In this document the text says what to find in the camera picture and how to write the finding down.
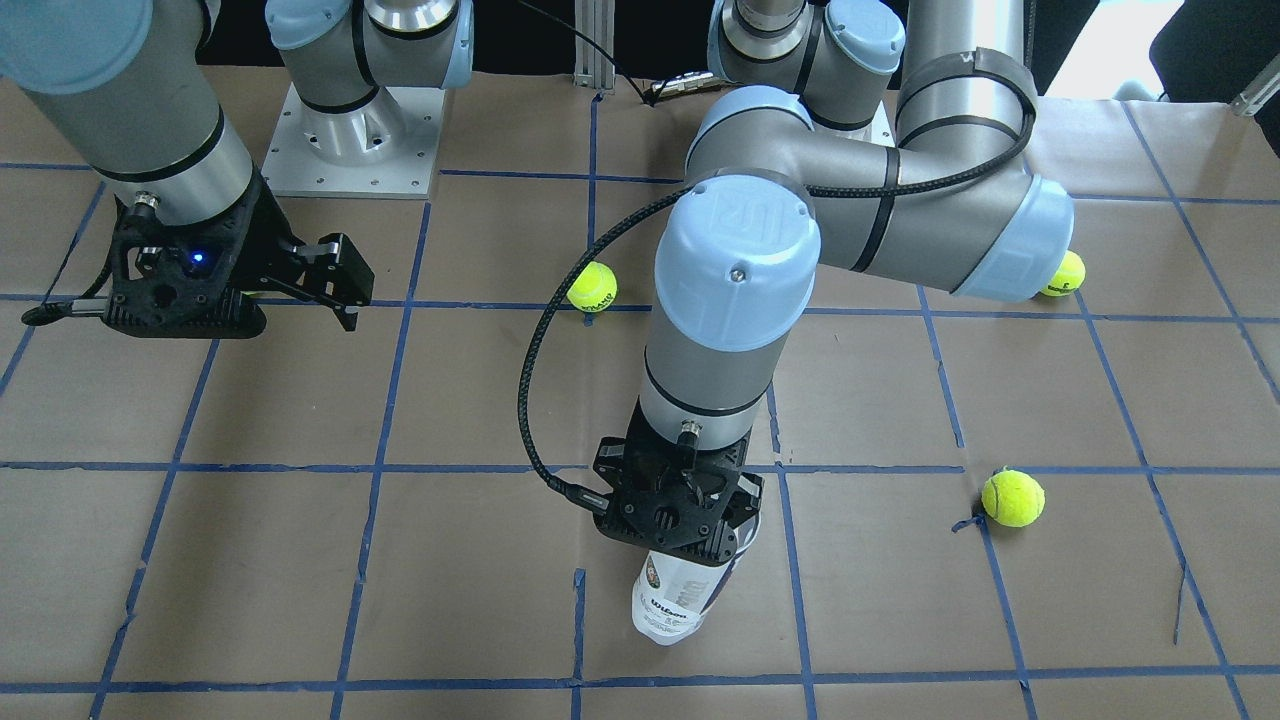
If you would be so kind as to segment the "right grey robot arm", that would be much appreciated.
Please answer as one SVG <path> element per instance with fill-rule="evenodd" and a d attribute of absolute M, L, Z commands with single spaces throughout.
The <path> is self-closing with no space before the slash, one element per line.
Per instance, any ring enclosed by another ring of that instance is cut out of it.
<path fill-rule="evenodd" d="M 247 340 L 256 297 L 329 307 L 344 331 L 375 275 L 342 233 L 300 240 L 228 119 L 196 54 L 218 1 L 5 1 L 3 74 L 116 200 L 108 256 L 77 299 L 42 302 L 27 325 L 95 316 L 140 338 Z M 461 88 L 474 67 L 471 1 L 269 1 L 264 17 L 300 101 L 292 137 L 332 190 L 424 192 L 403 91 Z"/>

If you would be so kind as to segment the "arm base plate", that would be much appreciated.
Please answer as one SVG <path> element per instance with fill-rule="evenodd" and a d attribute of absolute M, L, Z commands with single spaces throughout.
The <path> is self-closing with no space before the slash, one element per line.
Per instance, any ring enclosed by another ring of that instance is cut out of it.
<path fill-rule="evenodd" d="M 428 200 L 448 97 L 381 88 L 364 108 L 326 114 L 289 88 L 262 177 L 278 197 Z"/>
<path fill-rule="evenodd" d="M 869 142 L 883 147 L 896 146 L 893 127 L 890 122 L 888 108 L 884 101 L 881 101 L 877 106 L 876 114 L 872 117 L 870 124 L 865 128 L 865 131 L 867 140 Z"/>

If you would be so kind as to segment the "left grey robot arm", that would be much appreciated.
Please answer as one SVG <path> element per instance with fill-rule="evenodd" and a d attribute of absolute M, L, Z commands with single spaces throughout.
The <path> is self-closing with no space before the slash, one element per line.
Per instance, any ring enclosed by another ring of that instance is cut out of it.
<path fill-rule="evenodd" d="M 822 264 L 1016 302 L 1048 284 L 1074 210 L 1024 170 L 1036 120 L 1020 1 L 718 1 L 736 83 L 687 151 L 655 251 L 639 418 L 722 448 L 751 428 Z"/>

